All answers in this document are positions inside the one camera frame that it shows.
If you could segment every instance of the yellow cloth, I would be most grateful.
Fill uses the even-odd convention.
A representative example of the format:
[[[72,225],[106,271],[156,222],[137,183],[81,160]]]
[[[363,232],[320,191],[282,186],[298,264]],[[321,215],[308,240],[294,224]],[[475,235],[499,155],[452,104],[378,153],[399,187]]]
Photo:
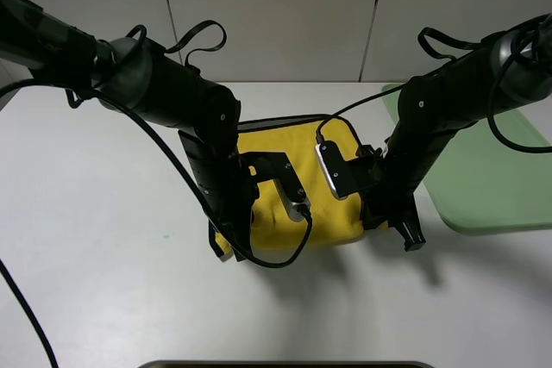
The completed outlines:
[[[308,244],[325,245],[357,238],[362,234],[361,198],[357,193],[336,200],[329,191],[315,154],[315,132],[320,121],[289,127],[240,133],[240,153],[252,151],[286,153],[310,199],[312,233]],[[339,146],[345,160],[355,157],[359,144],[349,125],[334,119],[323,127],[326,140]],[[306,221],[291,221],[273,181],[259,183],[260,197],[253,205],[251,246],[259,250],[295,249],[303,239]],[[228,253],[230,246],[216,234],[216,243]]]

